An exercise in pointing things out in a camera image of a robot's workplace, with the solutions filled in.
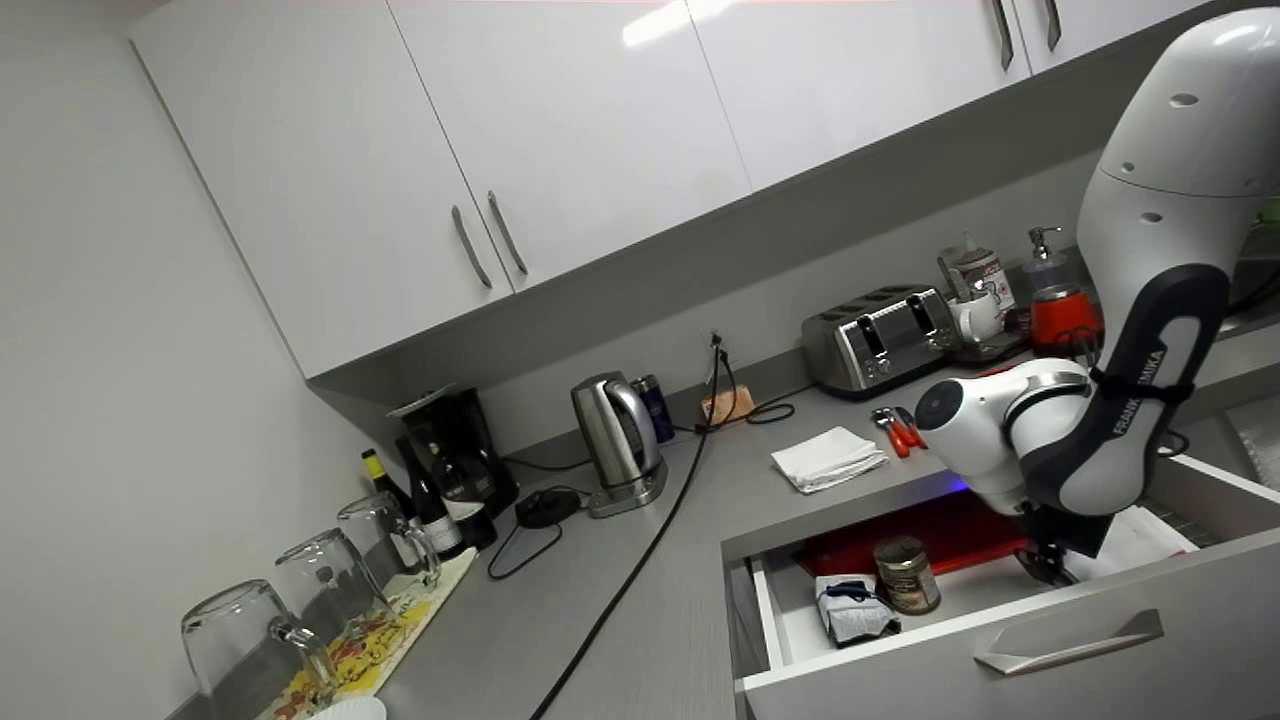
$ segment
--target cabinet handle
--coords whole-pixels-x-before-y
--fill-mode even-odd
[[[510,214],[504,214],[504,206],[496,204],[496,197],[493,197],[493,190],[487,190],[487,213],[493,213],[496,230],[504,237],[504,242],[510,242],[514,259],[515,259],[522,276],[527,276],[527,264],[523,264],[523,257],[522,257],[522,248],[515,248],[515,239],[514,239]]]
[[[1049,46],[1063,41],[1063,16],[1058,12],[1058,0],[1043,0],[1043,37],[1049,37]]]
[[[997,28],[999,28],[999,67],[1013,62],[1013,28],[1010,28],[1010,16],[1004,16],[1004,0],[987,0],[992,16],[997,16]]]
[[[457,239],[466,242],[470,259],[474,259],[474,273],[480,276],[485,287],[493,287],[475,248],[474,248],[474,237],[470,237],[470,225],[466,225],[466,213],[454,204],[454,226],[457,226]]]
[[[1088,657],[1109,657],[1109,652],[1120,652],[1120,648],[1132,648],[1132,644],[1149,644],[1149,639],[1162,639],[1162,635],[1164,635],[1162,611],[1145,609],[1125,627],[1117,627],[1117,635],[1083,639],[1083,644],[1040,652],[1040,657],[999,652],[997,648],[999,639],[997,639],[992,648],[972,652],[972,661],[992,669],[997,674],[1030,674],[1030,670],[1040,670],[1040,669],[1076,663],[1076,661],[1088,661]]]

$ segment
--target coffee machine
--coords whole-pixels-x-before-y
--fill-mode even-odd
[[[437,482],[445,500],[480,500],[487,514],[515,500],[515,480],[493,449],[487,420],[474,389],[440,389],[393,415],[399,415],[418,457],[426,459],[428,482]]]

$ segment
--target drawer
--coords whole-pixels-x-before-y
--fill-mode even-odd
[[[750,561],[765,635],[765,669],[742,674],[751,716],[1280,716],[1275,492],[1194,465],[1164,477],[1198,482],[1198,500],[1207,492],[1232,496],[1223,507],[1265,507],[1270,522],[1198,547],[1162,518],[1167,507],[1130,507],[1102,562],[1076,568],[1088,581],[1043,588],[1015,561],[948,571],[936,611],[841,652],[817,625],[813,577],[792,551]]]

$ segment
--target glass cup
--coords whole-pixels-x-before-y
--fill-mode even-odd
[[[202,598],[186,625],[194,674],[219,720],[259,716],[302,669],[312,670],[312,698],[331,697],[331,670],[269,581],[232,583]]]
[[[318,627],[335,683],[372,669],[370,635],[388,616],[385,592],[361,568],[352,540],[330,526],[276,557],[286,603]]]
[[[335,522],[352,540],[377,588],[388,588],[398,571],[426,571],[428,583],[440,577],[440,557],[426,545],[393,496],[361,496],[335,510]]]

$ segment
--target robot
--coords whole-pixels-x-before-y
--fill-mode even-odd
[[[1145,496],[1156,436],[1198,389],[1237,252],[1275,187],[1280,9],[1188,28],[1125,107],[1079,204],[1104,307],[1098,363],[1030,361],[921,394],[928,449],[1023,518],[1034,577],[1063,581],[1059,557],[1098,557]]]

